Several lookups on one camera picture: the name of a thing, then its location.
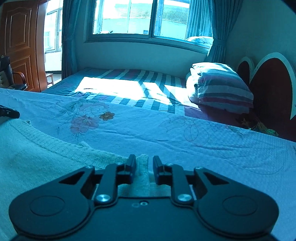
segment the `pink flower print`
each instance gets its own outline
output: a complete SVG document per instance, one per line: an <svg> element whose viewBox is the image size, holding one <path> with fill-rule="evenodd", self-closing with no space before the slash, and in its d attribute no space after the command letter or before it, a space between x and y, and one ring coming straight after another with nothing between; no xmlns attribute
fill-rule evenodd
<svg viewBox="0 0 296 241"><path fill-rule="evenodd" d="M104 113L106 110L108 110L108 108L109 106L104 102L97 102L84 104L79 108L79 110L84 115L99 116L101 113Z"/></svg>
<svg viewBox="0 0 296 241"><path fill-rule="evenodd" d="M71 131L73 133L86 133L89 129L96 129L99 127L97 120L86 115L76 117L71 120Z"/></svg>

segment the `metal screw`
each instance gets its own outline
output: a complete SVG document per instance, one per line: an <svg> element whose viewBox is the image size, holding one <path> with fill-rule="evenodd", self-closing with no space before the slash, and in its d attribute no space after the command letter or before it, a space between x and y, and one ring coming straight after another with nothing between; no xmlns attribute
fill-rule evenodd
<svg viewBox="0 0 296 241"><path fill-rule="evenodd" d="M146 202L146 201L142 201L142 202L140 202L140 205L142 205L142 206L147 206L147 205L148 205L148 202Z"/></svg>
<svg viewBox="0 0 296 241"><path fill-rule="evenodd" d="M192 196L189 195L189 194L180 194L178 196L178 200L181 201L181 202L188 202L192 199Z"/></svg>
<svg viewBox="0 0 296 241"><path fill-rule="evenodd" d="M100 194L96 196L96 200L99 202L108 202L110 201L111 197L107 194Z"/></svg>

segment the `silver screw head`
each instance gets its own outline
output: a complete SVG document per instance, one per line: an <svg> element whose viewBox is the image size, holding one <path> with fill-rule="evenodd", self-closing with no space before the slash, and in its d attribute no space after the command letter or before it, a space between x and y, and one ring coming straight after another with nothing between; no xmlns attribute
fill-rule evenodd
<svg viewBox="0 0 296 241"><path fill-rule="evenodd" d="M99 202L108 202L110 201L111 197L107 194L100 194L96 196L96 200Z"/></svg>
<svg viewBox="0 0 296 241"><path fill-rule="evenodd" d="M189 195L189 194L180 194L178 196L178 200L181 201L181 202L188 202L192 199L192 196Z"/></svg>

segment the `bedspread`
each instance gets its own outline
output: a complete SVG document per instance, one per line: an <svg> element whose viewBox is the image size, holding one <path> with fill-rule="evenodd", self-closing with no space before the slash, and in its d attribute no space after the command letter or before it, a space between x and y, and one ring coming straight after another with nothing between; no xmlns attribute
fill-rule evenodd
<svg viewBox="0 0 296 241"><path fill-rule="evenodd" d="M85 68L43 93L99 100L238 126L236 114L192 103L185 79L153 71Z"/></svg>
<svg viewBox="0 0 296 241"><path fill-rule="evenodd" d="M225 124L93 99L0 89L0 105L36 129L73 144L158 155L191 170L203 166L273 197L280 214L273 234L296 237L296 143Z"/></svg>

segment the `curtain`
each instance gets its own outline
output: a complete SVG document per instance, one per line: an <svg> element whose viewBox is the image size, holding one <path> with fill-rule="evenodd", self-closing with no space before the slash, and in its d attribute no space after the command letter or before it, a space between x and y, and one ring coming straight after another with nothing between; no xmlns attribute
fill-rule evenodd
<svg viewBox="0 0 296 241"><path fill-rule="evenodd" d="M74 33L80 0L64 0L62 19L62 79L77 72Z"/></svg>
<svg viewBox="0 0 296 241"><path fill-rule="evenodd" d="M208 0L190 0L185 39L193 36L212 37Z"/></svg>
<svg viewBox="0 0 296 241"><path fill-rule="evenodd" d="M225 44L242 8L243 0L208 0L213 45L205 62L223 63Z"/></svg>

